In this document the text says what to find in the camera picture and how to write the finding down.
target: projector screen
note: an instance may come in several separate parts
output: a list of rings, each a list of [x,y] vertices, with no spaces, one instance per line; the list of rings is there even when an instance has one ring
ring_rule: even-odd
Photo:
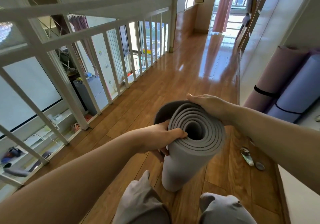
[[[35,57],[7,65],[4,69],[39,109],[44,110],[61,99]],[[0,92],[0,124],[7,130],[14,129],[35,115],[1,76]]]

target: forearm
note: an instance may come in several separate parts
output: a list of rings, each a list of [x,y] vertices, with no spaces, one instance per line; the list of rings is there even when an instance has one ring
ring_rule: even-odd
[[[320,132],[240,106],[233,108],[232,118],[257,147],[320,194]]]
[[[137,152],[124,134],[23,187],[0,204],[3,223],[76,223]]]

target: hand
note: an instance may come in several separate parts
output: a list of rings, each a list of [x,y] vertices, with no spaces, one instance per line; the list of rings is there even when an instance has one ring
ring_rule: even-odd
[[[169,120],[151,125],[141,129],[129,131],[130,137],[138,145],[138,153],[152,152],[161,162],[164,162],[164,157],[159,150],[166,156],[169,151],[166,148],[171,142],[178,138],[185,138],[188,136],[180,128],[168,130]]]
[[[186,98],[190,102],[200,105],[207,113],[218,118],[224,125],[232,125],[234,104],[208,94],[200,96],[187,94]]]

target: person's left hand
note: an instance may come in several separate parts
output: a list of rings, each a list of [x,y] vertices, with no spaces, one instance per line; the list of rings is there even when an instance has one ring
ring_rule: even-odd
[[[138,153],[152,152],[159,161],[163,162],[165,159],[162,157],[161,152],[166,156],[169,155],[169,151],[166,148],[171,142],[178,138],[185,138],[188,136],[180,128],[168,130],[169,120],[160,123],[151,125],[141,129],[135,129],[129,131],[131,139],[138,144]]]

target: white railing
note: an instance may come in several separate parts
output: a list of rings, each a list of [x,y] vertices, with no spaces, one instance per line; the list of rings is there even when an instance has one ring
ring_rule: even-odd
[[[157,61],[159,58],[159,56],[157,55],[158,54],[157,53],[158,52],[158,48],[157,48],[158,19],[159,19],[159,22],[162,24],[163,22],[162,13],[166,11],[171,11],[171,8],[166,6],[156,11],[137,14],[136,16],[133,16],[133,17],[115,20],[113,22],[109,22],[106,24],[102,24],[102,25],[90,27],[81,31],[58,36],[53,39],[44,38],[43,34],[41,34],[41,31],[39,30],[40,24],[37,18],[43,17],[43,16],[50,16],[53,14],[62,14],[64,18],[66,18],[66,15],[68,13],[73,13],[73,12],[76,13],[77,11],[85,11],[90,9],[97,9],[102,7],[114,6],[119,4],[128,4],[128,3],[140,2],[140,1],[148,1],[148,0],[98,0],[98,1],[74,2],[74,3],[67,3],[67,4],[50,4],[50,5],[39,5],[39,6],[21,7],[21,8],[12,8],[12,9],[0,9],[0,22],[10,21],[14,23],[18,27],[19,31],[21,32],[25,40],[27,41],[27,45],[22,45],[21,47],[9,49],[4,53],[0,53],[0,76],[10,85],[10,87],[21,97],[21,99],[24,100],[24,102],[34,111],[34,113],[39,118],[41,118],[41,120],[45,123],[45,125],[47,125],[50,128],[50,130],[53,133],[55,133],[56,136],[65,145],[69,143],[70,138],[66,139],[64,137],[64,135],[57,129],[56,125],[52,123],[52,121],[36,106],[36,104],[28,97],[28,95],[21,89],[21,87],[10,77],[10,75],[5,71],[4,67],[30,57],[35,57],[40,63],[40,65],[42,66],[42,68],[44,69],[44,71],[46,72],[52,84],[55,86],[55,88],[59,92],[62,99],[66,101],[70,111],[72,112],[79,126],[83,130],[86,130],[89,128],[89,124],[84,118],[83,109],[81,109],[81,107],[79,106],[79,103],[78,103],[79,99],[77,98],[73,88],[70,87],[70,82],[68,82],[68,84],[66,83],[66,81],[68,80],[68,77],[66,76],[65,71],[61,69],[62,68],[61,62],[59,61],[57,55],[54,53],[54,50],[62,46],[67,46],[69,50],[69,54],[72,58],[72,61],[74,62],[75,67],[78,70],[81,78],[84,79],[83,84],[89,94],[89,97],[94,105],[94,108],[97,111],[97,114],[99,115],[101,114],[101,109],[99,108],[98,103],[92,92],[92,89],[90,88],[90,85],[86,80],[85,73],[82,70],[82,66],[78,61],[78,56],[72,44],[76,43],[81,39],[89,38],[91,53],[93,55],[92,63],[98,70],[99,78],[102,83],[103,91],[106,95],[108,104],[112,104],[112,102],[115,99],[112,100],[109,89],[106,85],[106,78],[104,78],[101,66],[98,61],[97,54],[94,50],[94,45],[91,37],[102,33],[104,43],[106,46],[106,51],[109,58],[109,62],[110,62],[110,66],[112,69],[112,75],[114,79],[118,81],[116,67],[113,61],[113,57],[111,56],[110,42],[107,34],[108,30],[116,29],[116,35],[117,35],[118,45],[120,47],[119,49],[120,49],[121,59],[122,59],[121,62],[122,62],[124,79],[125,79],[125,87],[129,88],[131,84],[128,82],[128,78],[127,78],[125,58],[124,58],[123,49],[121,48],[122,43],[120,38],[119,27],[126,25],[127,34],[128,34],[128,43],[129,43],[129,49],[130,49],[130,59],[131,59],[130,61],[131,61],[134,81],[136,81],[138,78],[138,75],[136,75],[135,68],[139,68],[138,69],[139,76],[141,76],[145,73],[145,71],[147,71],[150,68],[150,66],[154,65],[154,62],[152,59],[153,58],[152,26],[151,24],[149,26],[151,54],[148,54],[147,42],[146,42],[146,26],[144,21],[150,20],[151,22],[152,16],[156,17],[155,61]],[[140,46],[141,36],[139,35],[138,21],[143,21],[143,34],[144,34],[143,39],[144,39],[145,48],[141,48]],[[134,22],[135,24],[137,47],[138,47],[137,57],[134,57],[134,53],[132,51],[130,27],[129,27],[130,22]],[[168,40],[166,41],[166,43],[168,43],[168,41],[170,41],[170,23],[169,23],[169,29],[164,30],[164,38],[166,38],[166,33],[167,35],[169,35]],[[160,30],[160,45],[162,45],[162,29]],[[162,54],[164,54],[164,52],[162,51],[162,46],[160,46],[160,57],[162,56]],[[144,63],[145,61],[148,61],[148,58],[150,58],[151,64]],[[116,90],[117,90],[118,96],[120,96],[123,92],[123,90],[120,90],[118,83],[116,83]],[[22,140],[19,139],[17,136],[15,136],[14,133],[10,132],[8,129],[6,129],[2,125],[0,125],[0,132],[4,134],[7,138],[12,140],[16,145],[24,149],[26,152],[36,157],[37,159],[39,159],[42,163],[40,166],[45,165],[50,160],[50,157],[45,159],[37,151],[35,151],[34,149],[26,145],[26,143],[23,141],[24,139]],[[20,179],[20,181],[17,181],[16,179],[13,179],[6,174],[0,173],[0,181],[10,184],[11,186],[14,186],[16,188],[22,186],[25,180]]]

